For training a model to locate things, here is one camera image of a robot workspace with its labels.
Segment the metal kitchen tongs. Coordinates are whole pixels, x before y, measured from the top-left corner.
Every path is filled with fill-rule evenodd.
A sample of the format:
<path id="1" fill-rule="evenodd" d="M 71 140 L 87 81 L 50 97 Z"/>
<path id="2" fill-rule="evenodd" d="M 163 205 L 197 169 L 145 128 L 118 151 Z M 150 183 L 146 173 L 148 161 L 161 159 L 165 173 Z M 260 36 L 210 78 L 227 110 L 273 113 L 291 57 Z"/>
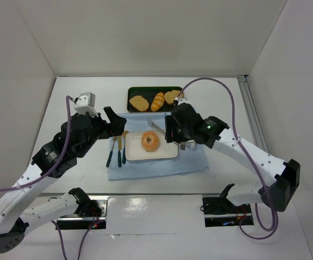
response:
<path id="1" fill-rule="evenodd" d="M 161 133 L 163 136 L 166 136 L 166 131 L 164 129 L 161 129 L 157 124 L 155 124 L 150 118 L 147 119 L 148 125 L 150 127 L 152 127 L 153 129 L 155 129 L 156 131 L 158 131 L 159 133 Z M 174 142 L 175 145 L 177 145 L 177 147 L 184 151 L 186 148 L 186 143 L 182 142 L 182 143 L 177 143 Z"/>

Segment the orange glazed donut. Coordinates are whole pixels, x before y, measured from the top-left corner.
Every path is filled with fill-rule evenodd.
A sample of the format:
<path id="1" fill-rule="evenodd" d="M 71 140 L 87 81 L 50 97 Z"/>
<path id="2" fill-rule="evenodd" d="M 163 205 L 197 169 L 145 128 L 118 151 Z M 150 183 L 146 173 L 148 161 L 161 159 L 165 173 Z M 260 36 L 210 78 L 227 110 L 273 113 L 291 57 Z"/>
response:
<path id="1" fill-rule="evenodd" d="M 145 151 L 154 152 L 159 148 L 159 137 L 155 132 L 145 132 L 142 135 L 141 144 Z"/>

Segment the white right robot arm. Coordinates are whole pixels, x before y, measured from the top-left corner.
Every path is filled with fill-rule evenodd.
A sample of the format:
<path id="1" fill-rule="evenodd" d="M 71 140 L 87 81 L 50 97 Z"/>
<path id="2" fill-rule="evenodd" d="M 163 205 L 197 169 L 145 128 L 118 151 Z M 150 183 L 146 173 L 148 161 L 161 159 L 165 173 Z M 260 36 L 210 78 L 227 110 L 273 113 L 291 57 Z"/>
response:
<path id="1" fill-rule="evenodd" d="M 284 161 L 238 136 L 217 117 L 203 119 L 188 103 L 174 107 L 165 116 L 167 142 L 194 141 L 221 152 L 260 178 L 258 184 L 229 184 L 221 197 L 235 206 L 263 203 L 277 212 L 285 211 L 299 187 L 300 164 Z"/>

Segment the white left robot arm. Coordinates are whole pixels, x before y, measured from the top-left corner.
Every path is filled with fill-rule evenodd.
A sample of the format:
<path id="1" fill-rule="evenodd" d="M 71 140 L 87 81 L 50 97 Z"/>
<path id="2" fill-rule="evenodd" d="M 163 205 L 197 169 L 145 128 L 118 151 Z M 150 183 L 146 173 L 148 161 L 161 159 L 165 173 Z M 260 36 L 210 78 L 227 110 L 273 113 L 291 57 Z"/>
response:
<path id="1" fill-rule="evenodd" d="M 31 206 L 31 203 L 73 168 L 97 140 L 123 133 L 127 120 L 111 107 L 105 107 L 104 111 L 109 121 L 89 113 L 72 115 L 53 140 L 34 155 L 14 189 L 0 198 L 0 254 L 12 250 L 27 234 L 54 219 L 72 214 L 90 216 L 101 211 L 98 203 L 79 187 L 42 205 Z"/>

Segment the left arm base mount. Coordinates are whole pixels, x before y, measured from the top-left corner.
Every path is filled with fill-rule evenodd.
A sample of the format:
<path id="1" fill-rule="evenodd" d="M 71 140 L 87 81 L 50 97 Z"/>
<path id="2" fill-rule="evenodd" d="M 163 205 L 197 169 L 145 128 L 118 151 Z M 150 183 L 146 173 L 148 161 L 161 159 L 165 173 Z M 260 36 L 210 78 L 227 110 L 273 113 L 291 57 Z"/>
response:
<path id="1" fill-rule="evenodd" d="M 108 196 L 90 196 L 96 201 L 97 207 L 90 207 L 81 215 L 69 214 L 58 218 L 55 222 L 61 230 L 87 230 L 93 224 L 92 230 L 106 229 Z"/>

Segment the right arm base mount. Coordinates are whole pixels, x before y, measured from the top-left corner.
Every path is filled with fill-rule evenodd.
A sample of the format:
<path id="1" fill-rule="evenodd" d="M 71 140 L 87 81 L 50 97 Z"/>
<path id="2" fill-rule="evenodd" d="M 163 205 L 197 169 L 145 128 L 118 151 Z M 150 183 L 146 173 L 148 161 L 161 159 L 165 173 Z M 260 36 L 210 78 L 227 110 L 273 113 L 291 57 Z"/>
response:
<path id="1" fill-rule="evenodd" d="M 200 211 L 204 214 L 205 227 L 254 225 L 250 205 L 235 206 L 220 197 L 203 197 Z"/>

